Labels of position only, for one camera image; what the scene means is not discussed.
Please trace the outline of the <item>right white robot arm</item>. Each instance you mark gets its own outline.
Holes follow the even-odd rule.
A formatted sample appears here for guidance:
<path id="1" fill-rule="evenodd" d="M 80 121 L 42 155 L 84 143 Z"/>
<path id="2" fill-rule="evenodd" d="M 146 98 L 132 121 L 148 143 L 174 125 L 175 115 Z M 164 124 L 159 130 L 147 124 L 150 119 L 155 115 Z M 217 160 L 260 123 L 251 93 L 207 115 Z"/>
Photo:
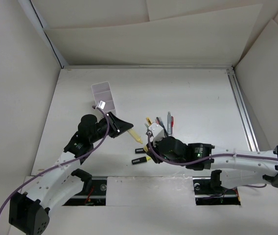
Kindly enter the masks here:
<path id="1" fill-rule="evenodd" d="M 209 188 L 219 193 L 225 188 L 270 184 L 278 188 L 278 146 L 269 151 L 238 151 L 211 144 L 184 144 L 174 137 L 156 141 L 148 133 L 147 148 L 156 163 L 210 170 Z"/>

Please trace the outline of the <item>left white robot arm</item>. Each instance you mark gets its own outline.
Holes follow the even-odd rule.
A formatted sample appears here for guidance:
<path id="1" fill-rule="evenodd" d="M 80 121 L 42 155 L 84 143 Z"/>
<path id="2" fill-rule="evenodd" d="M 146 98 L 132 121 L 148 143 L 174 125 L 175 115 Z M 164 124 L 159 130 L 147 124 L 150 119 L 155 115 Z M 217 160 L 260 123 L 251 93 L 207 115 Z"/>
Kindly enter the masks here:
<path id="1" fill-rule="evenodd" d="M 92 188 L 92 175 L 81 169 L 88 156 L 96 150 L 95 142 L 116 138 L 133 128 L 133 124 L 108 112 L 101 120 L 84 115 L 77 132 L 65 146 L 54 165 L 34 176 L 33 186 L 24 193 L 15 192 L 9 200 L 9 224 L 26 235 L 41 235 L 53 211 L 72 196 L 86 194 Z"/>

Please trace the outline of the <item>black yellow highlighter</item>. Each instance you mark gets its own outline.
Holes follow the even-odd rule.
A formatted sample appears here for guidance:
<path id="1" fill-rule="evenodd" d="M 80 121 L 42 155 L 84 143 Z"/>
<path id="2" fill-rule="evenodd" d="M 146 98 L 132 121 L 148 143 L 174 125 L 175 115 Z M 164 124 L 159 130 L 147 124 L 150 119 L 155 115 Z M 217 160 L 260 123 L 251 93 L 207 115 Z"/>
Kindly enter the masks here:
<path id="1" fill-rule="evenodd" d="M 146 163 L 146 162 L 148 162 L 150 160 L 151 160 L 150 157 L 145 156 L 145 157 L 140 157 L 140 158 L 137 158 L 137 159 L 133 159 L 131 161 L 131 163 L 132 163 L 132 165 L 138 165 L 138 164 Z"/>

